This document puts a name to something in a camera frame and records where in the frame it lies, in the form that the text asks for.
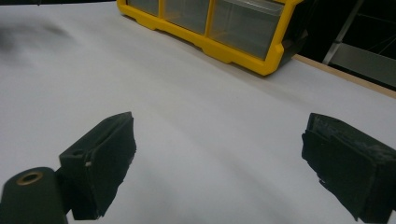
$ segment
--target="plastic drawer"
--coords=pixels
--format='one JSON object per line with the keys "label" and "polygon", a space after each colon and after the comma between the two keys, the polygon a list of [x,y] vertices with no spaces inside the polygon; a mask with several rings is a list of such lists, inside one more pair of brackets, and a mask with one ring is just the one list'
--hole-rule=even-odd
{"label": "plastic drawer", "polygon": [[159,0],[127,0],[128,6],[138,8],[151,15],[158,16]]}
{"label": "plastic drawer", "polygon": [[218,0],[209,37],[265,59],[283,5],[269,1]]}
{"label": "plastic drawer", "polygon": [[302,1],[117,0],[117,5],[151,30],[165,31],[210,57],[266,76],[291,55],[282,42]]}
{"label": "plastic drawer", "polygon": [[163,18],[195,33],[205,33],[209,0],[165,0]]}

